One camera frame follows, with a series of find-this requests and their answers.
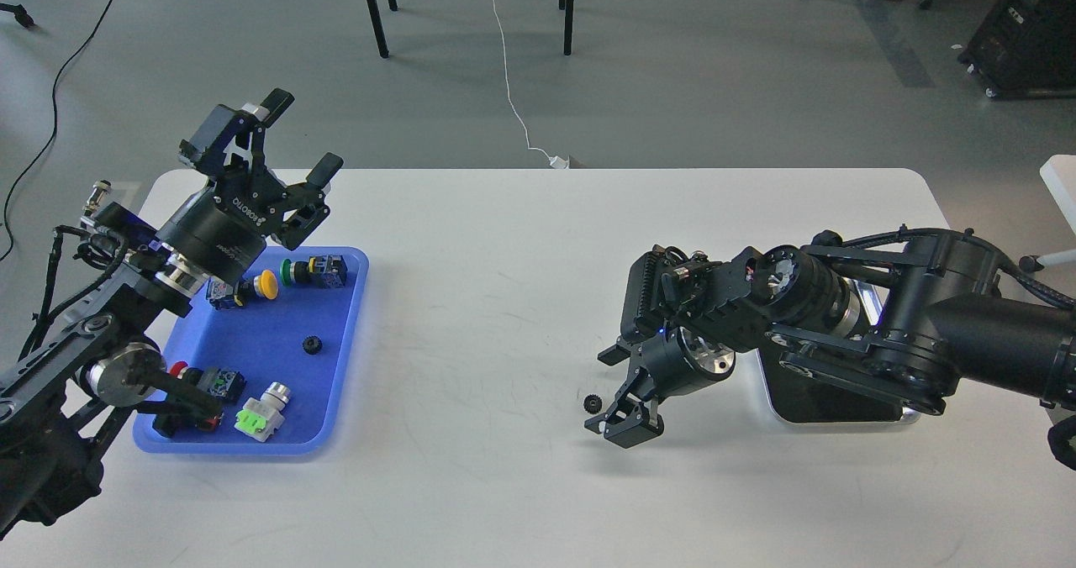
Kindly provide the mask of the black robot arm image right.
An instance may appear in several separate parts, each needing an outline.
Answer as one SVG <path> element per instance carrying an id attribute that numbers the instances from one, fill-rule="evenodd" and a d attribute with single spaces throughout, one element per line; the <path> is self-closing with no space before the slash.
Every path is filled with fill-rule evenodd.
<path id="1" fill-rule="evenodd" d="M 626 363 L 611 403 L 584 426 L 619 448 L 664 430 L 668 398 L 726 380 L 738 355 L 779 364 L 884 406 L 942 415 L 969 379 L 1073 411 L 1073 298 L 971 229 L 907 228 L 727 261 L 657 245 L 631 266 L 621 330 L 600 351 Z"/>

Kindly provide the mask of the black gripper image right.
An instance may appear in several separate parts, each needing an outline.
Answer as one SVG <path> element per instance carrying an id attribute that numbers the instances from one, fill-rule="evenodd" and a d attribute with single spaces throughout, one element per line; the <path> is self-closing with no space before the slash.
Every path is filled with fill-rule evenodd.
<path id="1" fill-rule="evenodd" d="M 585 429 L 619 448 L 629 449 L 664 434 L 660 401 L 685 396 L 730 379 L 734 350 L 711 343 L 684 327 L 653 338 L 615 338 L 597 354 L 597 361 L 615 366 L 634 359 L 624 384 L 603 414 L 585 420 Z"/>

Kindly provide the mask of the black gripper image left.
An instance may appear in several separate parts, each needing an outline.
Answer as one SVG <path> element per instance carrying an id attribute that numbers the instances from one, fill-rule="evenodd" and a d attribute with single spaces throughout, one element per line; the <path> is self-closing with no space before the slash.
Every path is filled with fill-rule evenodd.
<path id="1" fill-rule="evenodd" d="M 326 221 L 330 208 L 325 196 L 331 178 L 345 164 L 326 152 L 300 184 L 285 187 L 264 164 L 264 133 L 293 103 L 293 95 L 273 89 L 261 104 L 238 109 L 220 104 L 212 109 L 189 140 L 178 147 L 180 162 L 207 178 L 206 186 L 176 210 L 161 227 L 158 239 L 208 276 L 235 283 L 266 248 L 266 238 L 277 245 L 295 250 Z M 226 162 L 226 150 L 235 144 L 254 148 L 245 166 Z M 216 182 L 238 174 L 250 184 L 265 174 L 251 189 L 237 196 L 216 196 Z"/>

